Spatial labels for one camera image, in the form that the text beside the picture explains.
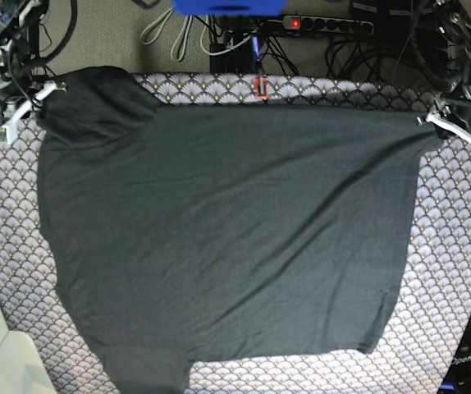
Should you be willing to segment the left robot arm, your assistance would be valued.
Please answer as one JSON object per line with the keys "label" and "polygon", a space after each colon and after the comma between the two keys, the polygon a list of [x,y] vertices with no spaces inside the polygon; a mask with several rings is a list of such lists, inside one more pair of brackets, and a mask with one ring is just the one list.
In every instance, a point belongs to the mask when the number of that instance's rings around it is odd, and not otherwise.
{"label": "left robot arm", "polygon": [[471,1],[415,1],[411,10],[409,45],[440,91],[418,123],[471,146]]}

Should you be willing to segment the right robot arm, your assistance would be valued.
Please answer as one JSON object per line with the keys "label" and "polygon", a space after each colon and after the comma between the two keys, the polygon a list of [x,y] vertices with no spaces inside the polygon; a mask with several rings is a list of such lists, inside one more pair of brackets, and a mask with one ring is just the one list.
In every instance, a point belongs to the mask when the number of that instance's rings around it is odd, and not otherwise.
{"label": "right robot arm", "polygon": [[78,19],[78,2],[70,2],[70,20],[60,43],[46,56],[40,55],[39,27],[49,9],[48,1],[0,1],[0,143],[11,144],[19,122],[43,110],[44,100],[66,84],[50,80],[48,64],[69,43]]}

